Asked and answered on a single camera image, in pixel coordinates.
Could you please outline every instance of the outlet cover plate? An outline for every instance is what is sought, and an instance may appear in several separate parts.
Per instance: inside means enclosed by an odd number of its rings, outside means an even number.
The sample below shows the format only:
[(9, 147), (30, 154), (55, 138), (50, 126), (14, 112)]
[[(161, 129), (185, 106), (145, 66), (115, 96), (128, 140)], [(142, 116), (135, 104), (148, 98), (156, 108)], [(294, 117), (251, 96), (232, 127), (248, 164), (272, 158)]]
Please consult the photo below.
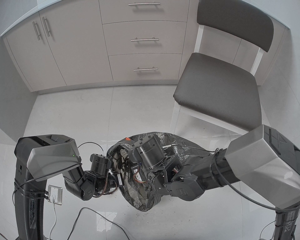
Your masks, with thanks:
[(54, 195), (54, 203), (58, 205), (62, 205), (62, 187), (57, 187), (53, 185), (48, 185), (49, 198)]

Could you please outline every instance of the white countertop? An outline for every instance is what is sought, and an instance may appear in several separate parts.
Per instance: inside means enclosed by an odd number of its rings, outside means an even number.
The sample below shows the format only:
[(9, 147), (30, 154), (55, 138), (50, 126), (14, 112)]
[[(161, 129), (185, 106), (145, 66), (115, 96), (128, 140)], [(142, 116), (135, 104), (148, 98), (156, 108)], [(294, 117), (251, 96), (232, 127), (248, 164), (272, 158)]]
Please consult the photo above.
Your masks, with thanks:
[[(61, 0), (37, 0), (37, 6), (34, 7), (33, 9), (31, 9), (30, 11), (26, 12), (24, 15), (22, 15), (19, 19), (17, 19), (14, 23), (12, 23), (8, 28), (6, 28), (4, 30), (3, 33), (1, 33), (0, 36), (2, 36), (3, 34), (5, 34), (8, 30), (10, 30), (12, 27), (14, 27), (15, 25), (17, 25), (19, 22), (21, 22), (22, 20), (24, 20), (25, 18), (29, 17), (30, 15), (36, 13), (37, 11), (48, 7), (49, 5), (59, 2)], [(253, 6), (259, 8), (260, 10), (262, 10), (263, 12), (265, 12), (266, 14), (268, 14), (269, 16), (271, 16), (272, 18), (276, 19), (277, 21), (279, 21), (280, 23), (282, 23), (283, 25), (285, 25), (288, 29), (290, 29), (290, 27), (288, 25), (286, 25), (284, 22), (282, 22), (280, 19), (278, 19), (276, 16), (274, 16), (271, 12), (269, 12), (268, 10), (262, 8), (260, 5), (256, 4), (255, 2), (251, 1), (250, 4), (252, 4)]]

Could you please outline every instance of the dark gray upholstery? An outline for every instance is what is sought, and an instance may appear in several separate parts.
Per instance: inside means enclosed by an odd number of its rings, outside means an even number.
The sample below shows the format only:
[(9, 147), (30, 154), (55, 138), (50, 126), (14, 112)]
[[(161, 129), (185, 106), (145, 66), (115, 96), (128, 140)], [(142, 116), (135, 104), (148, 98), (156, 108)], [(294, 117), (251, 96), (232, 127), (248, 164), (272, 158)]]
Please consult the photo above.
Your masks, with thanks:
[(273, 40), (270, 17), (242, 0), (200, 0), (197, 22), (242, 38), (266, 52)]
[(179, 105), (248, 131), (262, 124), (254, 76), (235, 65), (201, 53), (191, 55), (174, 99)]

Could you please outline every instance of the chair seat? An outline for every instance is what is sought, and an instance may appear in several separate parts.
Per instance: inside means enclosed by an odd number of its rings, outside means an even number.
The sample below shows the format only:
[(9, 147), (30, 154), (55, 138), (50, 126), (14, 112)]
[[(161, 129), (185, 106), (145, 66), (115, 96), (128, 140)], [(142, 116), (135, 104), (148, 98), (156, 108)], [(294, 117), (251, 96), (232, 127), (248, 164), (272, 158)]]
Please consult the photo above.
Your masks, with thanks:
[(174, 93), (182, 106), (251, 131), (262, 124), (255, 77), (230, 63), (193, 53)]

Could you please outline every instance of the drawer front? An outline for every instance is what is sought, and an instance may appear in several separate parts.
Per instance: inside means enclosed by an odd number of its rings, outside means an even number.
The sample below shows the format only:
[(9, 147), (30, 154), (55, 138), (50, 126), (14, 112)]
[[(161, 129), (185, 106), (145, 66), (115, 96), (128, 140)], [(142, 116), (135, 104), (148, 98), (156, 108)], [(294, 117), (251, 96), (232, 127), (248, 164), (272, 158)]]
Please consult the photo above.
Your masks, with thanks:
[[(162, 20), (186, 22), (189, 0), (99, 0), (102, 23)], [(129, 5), (133, 3), (151, 3)]]
[(109, 56), (112, 78), (114, 81), (178, 79), (181, 56), (175, 53)]
[(103, 25), (108, 55), (182, 53), (185, 29), (185, 22), (170, 21), (118, 22)]

